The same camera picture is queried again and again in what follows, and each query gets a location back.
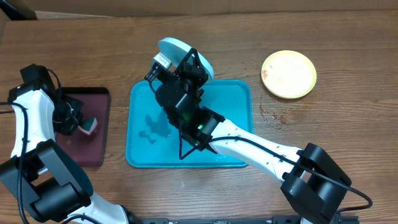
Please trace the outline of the teal plastic serving tray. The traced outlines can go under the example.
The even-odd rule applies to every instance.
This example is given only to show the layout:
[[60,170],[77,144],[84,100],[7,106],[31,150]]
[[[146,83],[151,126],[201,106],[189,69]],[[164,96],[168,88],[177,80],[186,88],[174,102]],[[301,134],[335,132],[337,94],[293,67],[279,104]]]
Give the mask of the teal plastic serving tray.
[[[160,81],[136,83],[130,94],[127,121],[127,162],[136,168],[244,167],[246,163],[210,151],[195,151],[181,160],[179,152],[192,147],[178,140],[177,128],[169,124],[151,89]],[[251,92],[241,80],[213,80],[203,85],[201,105],[221,114],[238,127],[253,131]]]

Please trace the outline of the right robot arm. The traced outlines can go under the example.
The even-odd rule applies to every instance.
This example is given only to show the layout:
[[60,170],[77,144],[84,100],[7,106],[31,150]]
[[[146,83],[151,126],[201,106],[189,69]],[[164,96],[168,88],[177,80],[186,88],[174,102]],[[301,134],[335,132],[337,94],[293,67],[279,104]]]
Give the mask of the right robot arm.
[[305,149],[277,144],[200,106],[209,74],[196,49],[190,49],[173,72],[171,65],[170,59],[158,53],[144,78],[149,83],[161,82],[153,89],[155,100],[177,128],[180,141],[187,141],[194,151],[207,149],[233,157],[273,176],[302,220],[334,221],[351,181],[324,149],[312,143]]

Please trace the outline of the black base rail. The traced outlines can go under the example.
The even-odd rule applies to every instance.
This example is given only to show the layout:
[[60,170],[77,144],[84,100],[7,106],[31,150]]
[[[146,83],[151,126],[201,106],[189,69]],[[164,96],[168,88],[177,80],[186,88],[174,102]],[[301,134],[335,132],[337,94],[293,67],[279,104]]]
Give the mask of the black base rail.
[[139,224],[303,224],[309,223],[298,215],[276,215],[271,218],[219,218],[219,219],[180,219],[141,218]]

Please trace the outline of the yellow-green rimmed plate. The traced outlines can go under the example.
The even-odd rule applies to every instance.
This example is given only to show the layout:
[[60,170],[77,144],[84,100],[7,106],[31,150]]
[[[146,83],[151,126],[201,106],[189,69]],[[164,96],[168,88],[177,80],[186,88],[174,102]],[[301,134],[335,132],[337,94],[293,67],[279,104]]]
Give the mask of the yellow-green rimmed plate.
[[273,95],[291,100],[312,91],[317,82],[317,71],[312,61],[303,54],[281,50],[265,59],[261,79]]

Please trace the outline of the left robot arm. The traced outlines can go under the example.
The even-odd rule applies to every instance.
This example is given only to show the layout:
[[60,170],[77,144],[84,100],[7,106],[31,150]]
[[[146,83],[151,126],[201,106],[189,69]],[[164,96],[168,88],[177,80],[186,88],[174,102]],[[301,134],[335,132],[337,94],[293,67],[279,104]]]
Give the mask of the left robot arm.
[[53,100],[42,89],[12,89],[6,102],[16,116],[11,158],[1,164],[1,182],[27,217],[45,223],[140,223],[132,212],[96,194],[85,171],[55,142]]

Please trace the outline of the light blue rimmed plate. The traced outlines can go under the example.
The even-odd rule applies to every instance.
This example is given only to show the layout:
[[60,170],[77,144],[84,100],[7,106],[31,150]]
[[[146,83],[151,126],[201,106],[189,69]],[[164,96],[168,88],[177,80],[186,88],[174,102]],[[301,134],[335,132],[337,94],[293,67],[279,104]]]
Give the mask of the light blue rimmed plate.
[[[168,58],[171,61],[172,65],[177,67],[192,47],[176,38],[165,37],[158,42],[158,48],[160,50],[160,53]],[[209,61],[207,61],[207,59],[199,52],[198,58],[200,59],[200,62],[205,69],[205,72],[209,75],[208,80],[213,80],[214,70]]]

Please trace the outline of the green and pink sponge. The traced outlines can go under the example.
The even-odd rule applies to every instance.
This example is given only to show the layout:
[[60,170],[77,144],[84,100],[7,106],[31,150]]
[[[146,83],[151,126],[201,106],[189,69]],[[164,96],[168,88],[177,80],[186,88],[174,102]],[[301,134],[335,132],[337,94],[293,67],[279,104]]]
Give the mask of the green and pink sponge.
[[97,124],[98,122],[96,118],[82,120],[78,125],[78,129],[84,134],[90,135],[97,127]]

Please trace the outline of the black tray with red water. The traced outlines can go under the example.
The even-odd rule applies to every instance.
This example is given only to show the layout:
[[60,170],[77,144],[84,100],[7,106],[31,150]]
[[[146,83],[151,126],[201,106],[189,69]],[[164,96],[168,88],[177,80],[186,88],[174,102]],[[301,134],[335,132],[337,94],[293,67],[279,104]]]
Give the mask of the black tray with red water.
[[97,127],[86,135],[78,128],[72,135],[55,134],[55,142],[80,166],[99,167],[103,164],[108,131],[111,97],[105,87],[64,87],[64,94],[81,100],[83,119],[96,118]]

